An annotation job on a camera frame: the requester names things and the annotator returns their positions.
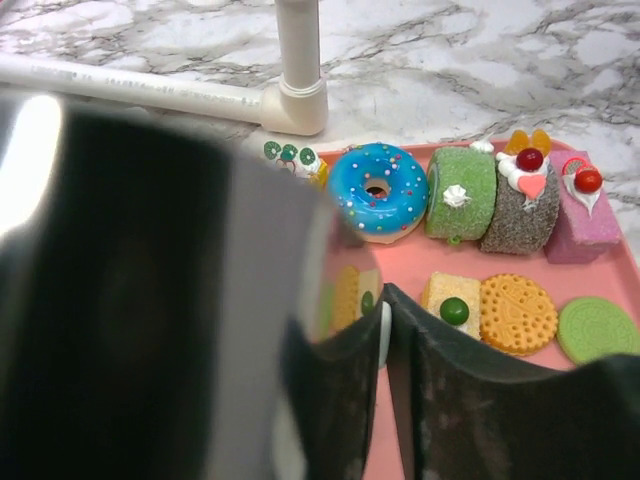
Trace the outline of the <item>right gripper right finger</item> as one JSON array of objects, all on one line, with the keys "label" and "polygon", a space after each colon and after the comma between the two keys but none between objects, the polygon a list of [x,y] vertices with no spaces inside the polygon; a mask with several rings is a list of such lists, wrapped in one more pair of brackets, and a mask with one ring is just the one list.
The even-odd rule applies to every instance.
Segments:
[{"label": "right gripper right finger", "polygon": [[387,284],[387,370],[408,479],[635,479],[639,360],[562,372],[500,353]]}]

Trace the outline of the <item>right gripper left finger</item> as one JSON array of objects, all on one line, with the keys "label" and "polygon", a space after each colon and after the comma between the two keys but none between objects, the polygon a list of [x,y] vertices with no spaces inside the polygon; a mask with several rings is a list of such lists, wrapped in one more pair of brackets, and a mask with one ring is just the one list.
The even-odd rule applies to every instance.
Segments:
[{"label": "right gripper left finger", "polygon": [[209,326],[153,292],[39,301],[20,330],[1,413],[5,479],[357,479],[371,442],[383,303],[378,285],[326,284],[319,336],[285,326],[279,400],[256,370],[212,445]]}]

